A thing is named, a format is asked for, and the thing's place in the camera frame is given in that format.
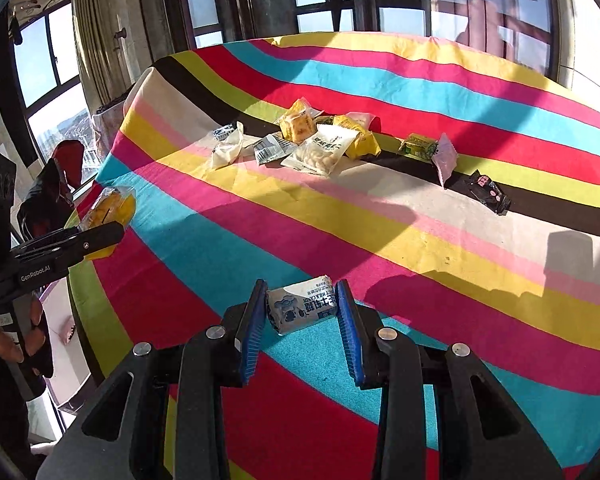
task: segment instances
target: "colorful tablecloth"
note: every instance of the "colorful tablecloth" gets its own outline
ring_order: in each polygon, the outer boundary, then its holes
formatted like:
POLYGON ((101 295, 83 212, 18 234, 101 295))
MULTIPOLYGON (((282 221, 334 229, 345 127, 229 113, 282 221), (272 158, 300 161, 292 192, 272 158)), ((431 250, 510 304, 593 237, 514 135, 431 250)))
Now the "colorful tablecloth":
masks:
MULTIPOLYGON (((434 39, 311 33, 157 61, 138 82, 101 186, 138 211, 106 259, 70 283, 105 374, 141 340, 183 343, 248 298, 328 274, 417 343, 467 343, 520 404, 568 478, 600 447, 600 113, 503 59, 434 39), (257 166, 208 171, 209 131, 248 139, 304 96, 379 117, 383 151, 330 178, 257 166), (450 137, 459 174, 396 155, 417 132, 450 137), (502 184, 511 211, 473 200, 462 173, 502 184)), ((353 385, 336 320, 267 328, 250 386, 224 393, 235 478, 368 478, 380 391, 353 385)), ((426 390, 430 478, 434 401, 426 390)), ((173 410, 170 410, 173 421, 173 410)), ((166 462, 170 464, 168 454, 166 462)))

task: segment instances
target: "white label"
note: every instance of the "white label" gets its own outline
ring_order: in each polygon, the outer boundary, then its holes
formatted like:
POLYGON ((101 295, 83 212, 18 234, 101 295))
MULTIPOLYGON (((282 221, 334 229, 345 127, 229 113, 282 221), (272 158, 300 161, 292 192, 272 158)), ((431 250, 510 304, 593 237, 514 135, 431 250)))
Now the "white label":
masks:
POLYGON ((13 318, 9 312, 0 314, 0 326, 10 325, 11 323, 13 323, 13 318))

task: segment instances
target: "silver bolt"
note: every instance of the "silver bolt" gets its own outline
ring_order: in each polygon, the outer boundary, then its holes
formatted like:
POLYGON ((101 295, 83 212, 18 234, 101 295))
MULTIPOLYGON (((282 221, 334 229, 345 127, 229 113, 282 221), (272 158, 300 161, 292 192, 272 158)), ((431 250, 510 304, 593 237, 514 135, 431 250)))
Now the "silver bolt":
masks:
POLYGON ((385 326, 378 330, 378 336, 380 339, 384 339, 385 341, 393 341, 398 337, 398 333, 393 329, 385 326))
POLYGON ((224 326, 221 325, 210 326, 206 329, 206 336, 209 339, 220 339, 225 333, 226 330, 224 329, 224 326))
POLYGON ((140 357, 143 355, 147 355, 151 351, 151 345, 149 343, 137 343, 134 346, 134 355, 140 357))
POLYGON ((458 357, 467 357, 471 353, 471 350, 469 350, 469 347, 467 345, 465 345, 464 343, 455 343, 451 347, 451 351, 454 354, 456 354, 458 357))

